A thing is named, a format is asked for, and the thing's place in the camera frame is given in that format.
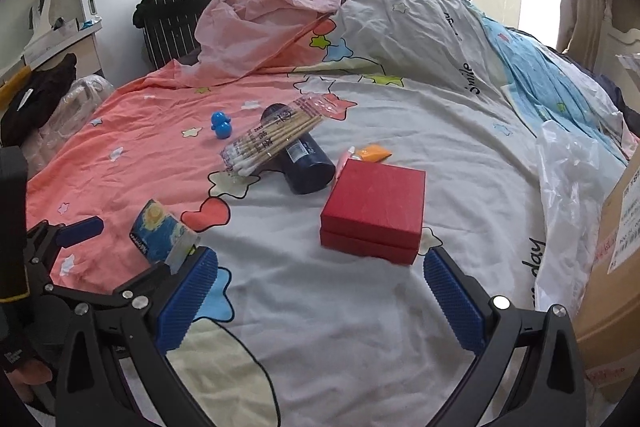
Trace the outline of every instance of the silver bolt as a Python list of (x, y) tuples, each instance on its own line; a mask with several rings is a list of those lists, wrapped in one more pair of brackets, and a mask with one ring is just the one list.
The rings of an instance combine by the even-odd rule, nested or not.
[(149, 299), (146, 295), (138, 295), (135, 299), (133, 299), (133, 301), (131, 302), (131, 305), (133, 306), (133, 308), (135, 308), (136, 310), (143, 310), (146, 308), (146, 306), (149, 304)]
[(551, 311), (557, 317), (564, 317), (566, 315), (566, 308), (564, 306), (562, 306), (561, 304), (554, 304), (551, 307)]
[(81, 302), (74, 311), (76, 315), (84, 315), (89, 311), (89, 305), (86, 302)]
[(494, 297), (494, 306), (498, 310), (506, 310), (509, 306), (511, 306), (511, 303), (509, 302), (509, 299), (507, 299), (506, 297), (502, 295), (497, 295)]

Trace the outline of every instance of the red box lid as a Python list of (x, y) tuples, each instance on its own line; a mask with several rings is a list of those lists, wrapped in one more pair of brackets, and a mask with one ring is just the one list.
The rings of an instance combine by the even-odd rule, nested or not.
[(347, 160), (320, 215), (327, 232), (417, 250), (426, 173)]

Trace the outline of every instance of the small blue figurine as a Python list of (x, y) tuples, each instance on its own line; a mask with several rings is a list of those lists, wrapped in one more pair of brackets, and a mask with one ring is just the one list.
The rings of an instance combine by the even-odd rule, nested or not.
[(223, 112), (215, 112), (211, 115), (211, 129), (216, 132), (216, 136), (220, 140), (229, 138), (233, 131), (231, 128), (231, 119)]

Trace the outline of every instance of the barcode label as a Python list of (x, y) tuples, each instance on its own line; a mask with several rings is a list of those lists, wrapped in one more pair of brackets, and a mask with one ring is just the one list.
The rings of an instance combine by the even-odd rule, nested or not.
[(309, 154), (308, 150), (300, 140), (296, 140), (293, 144), (287, 147), (287, 154), (293, 163), (297, 162), (303, 156)]
[(640, 248), (640, 169), (622, 193), (620, 226), (616, 237), (616, 248), (611, 256), (607, 273), (613, 272)]

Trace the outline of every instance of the yellow cloth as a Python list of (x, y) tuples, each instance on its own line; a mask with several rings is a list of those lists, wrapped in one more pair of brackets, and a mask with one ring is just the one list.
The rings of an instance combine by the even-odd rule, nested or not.
[(27, 83), (29, 77), (31, 77), (31, 67), (25, 66), (0, 87), (0, 112), (7, 109), (9, 102)]

